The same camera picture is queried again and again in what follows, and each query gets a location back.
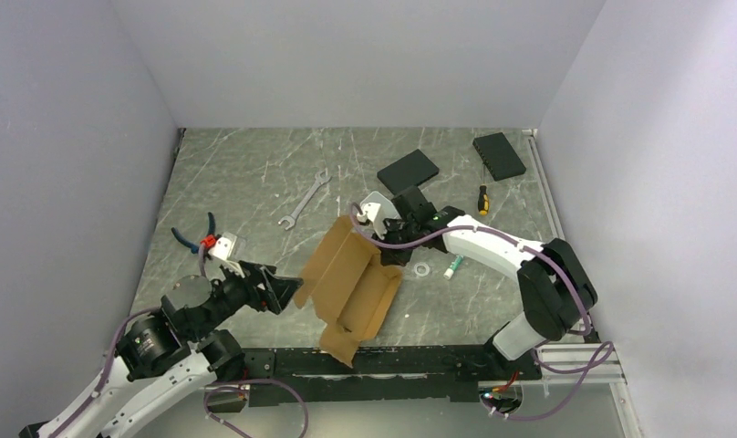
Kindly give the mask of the brown cardboard box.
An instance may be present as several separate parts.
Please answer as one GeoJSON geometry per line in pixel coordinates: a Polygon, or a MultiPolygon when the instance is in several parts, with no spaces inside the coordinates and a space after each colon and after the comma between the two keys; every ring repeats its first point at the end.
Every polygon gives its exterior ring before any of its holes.
{"type": "Polygon", "coordinates": [[[360,344],[374,339],[397,295],[403,273],[380,263],[380,251],[339,216],[310,256],[294,294],[303,308],[310,301],[326,323],[318,347],[348,367],[360,344]]]}

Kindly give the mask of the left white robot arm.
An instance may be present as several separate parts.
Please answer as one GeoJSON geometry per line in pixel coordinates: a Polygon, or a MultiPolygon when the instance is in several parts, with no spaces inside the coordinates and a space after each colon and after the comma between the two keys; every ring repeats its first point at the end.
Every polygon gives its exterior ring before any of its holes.
{"type": "Polygon", "coordinates": [[[91,383],[54,419],[29,424],[20,436],[131,436],[205,385],[232,390],[268,379],[266,363],[247,356],[221,325],[242,308],[281,314],[304,281],[244,261],[221,272],[184,276],[157,307],[127,317],[91,383]]]}

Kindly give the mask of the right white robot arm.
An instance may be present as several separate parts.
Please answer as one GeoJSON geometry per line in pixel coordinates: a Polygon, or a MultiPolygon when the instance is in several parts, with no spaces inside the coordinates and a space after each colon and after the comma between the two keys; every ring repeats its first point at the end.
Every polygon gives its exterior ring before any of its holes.
{"type": "Polygon", "coordinates": [[[363,203],[358,221],[373,229],[372,238],[385,266],[404,266],[418,246],[462,256],[513,280],[519,287],[520,314],[487,342],[484,366],[496,379],[516,371],[520,358],[545,341],[557,341],[583,323],[591,329],[589,310],[598,295],[573,247],[561,238],[548,242],[510,235],[467,214],[436,208],[417,187],[392,200],[363,203]]]}

